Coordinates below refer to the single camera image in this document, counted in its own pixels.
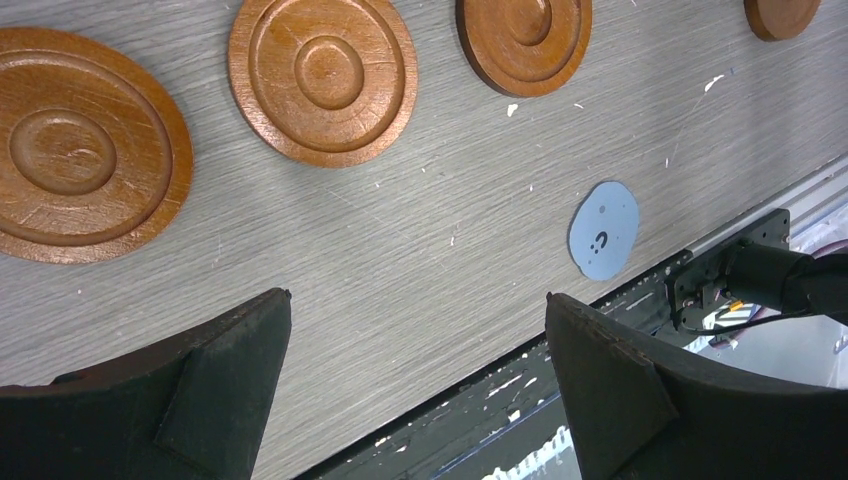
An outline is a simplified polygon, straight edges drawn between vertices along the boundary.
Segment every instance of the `smiley face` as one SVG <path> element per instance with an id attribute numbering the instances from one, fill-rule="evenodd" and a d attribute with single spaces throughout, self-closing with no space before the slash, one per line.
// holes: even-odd
<path id="1" fill-rule="evenodd" d="M 571 257 L 583 275 L 605 281 L 627 264 L 639 231 L 639 205 L 623 184 L 595 187 L 577 210 L 568 233 Z"/>

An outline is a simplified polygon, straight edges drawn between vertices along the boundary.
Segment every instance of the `brown wooden disc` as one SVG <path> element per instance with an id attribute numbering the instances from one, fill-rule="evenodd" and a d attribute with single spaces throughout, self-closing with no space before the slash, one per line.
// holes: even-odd
<path id="1" fill-rule="evenodd" d="M 820 3 L 821 0 L 745 0 L 745 15 L 761 40 L 788 40 L 807 28 Z"/>
<path id="2" fill-rule="evenodd" d="M 458 0 L 460 41 L 492 88 L 535 97 L 574 75 L 592 32 L 591 0 Z"/>
<path id="3" fill-rule="evenodd" d="M 229 64 L 256 133 L 320 167 L 357 165 L 385 150 L 418 91 L 412 39 L 388 0 L 246 0 Z"/>
<path id="4" fill-rule="evenodd" d="M 0 252 L 51 263 L 149 242 L 188 195 L 188 128 L 120 53 L 43 28 L 0 30 Z"/>

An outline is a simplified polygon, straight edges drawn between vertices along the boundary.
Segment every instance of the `black cylinder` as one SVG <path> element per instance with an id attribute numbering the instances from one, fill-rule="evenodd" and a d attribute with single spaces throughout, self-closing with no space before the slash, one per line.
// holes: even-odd
<path id="1" fill-rule="evenodd" d="M 727 288 L 745 302 L 783 311 L 786 279 L 802 271 L 813 257 L 752 243 L 733 253 L 727 266 Z"/>

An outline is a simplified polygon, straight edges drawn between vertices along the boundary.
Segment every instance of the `black cable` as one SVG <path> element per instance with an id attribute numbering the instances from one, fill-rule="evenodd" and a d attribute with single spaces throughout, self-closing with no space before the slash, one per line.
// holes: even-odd
<path id="1" fill-rule="evenodd" d="M 780 315 L 772 315 L 770 317 L 760 318 L 758 320 L 751 320 L 750 322 L 740 323 L 738 325 L 731 325 L 729 327 L 722 328 L 713 328 L 710 330 L 698 330 L 697 328 L 689 328 L 685 324 L 681 325 L 683 330 L 686 333 L 690 333 L 692 335 L 723 335 L 725 333 L 735 332 L 737 330 L 744 330 L 746 328 L 756 327 L 758 325 L 764 325 L 766 323 L 776 322 L 778 320 L 787 320 L 789 318 L 803 318 L 803 317 L 811 317 L 812 313 L 809 312 L 795 312 L 795 313 L 782 313 Z"/>

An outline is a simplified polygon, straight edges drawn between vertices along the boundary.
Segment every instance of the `round wooden coaster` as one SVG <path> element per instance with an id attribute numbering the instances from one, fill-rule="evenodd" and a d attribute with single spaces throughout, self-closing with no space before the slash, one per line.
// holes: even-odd
<path id="1" fill-rule="evenodd" d="M 158 235 L 193 155 L 174 101 L 132 60 L 78 35 L 0 30 L 0 252 L 87 263 Z"/>
<path id="2" fill-rule="evenodd" d="M 820 3 L 821 0 L 745 0 L 745 15 L 761 40 L 788 40 L 807 28 Z"/>
<path id="3" fill-rule="evenodd" d="M 460 41 L 492 88 L 535 97 L 574 75 L 589 46 L 591 0 L 458 0 Z"/>
<path id="4" fill-rule="evenodd" d="M 357 165 L 385 150 L 418 90 L 412 39 L 388 0 L 246 0 L 229 64 L 256 133 L 320 167 Z"/>

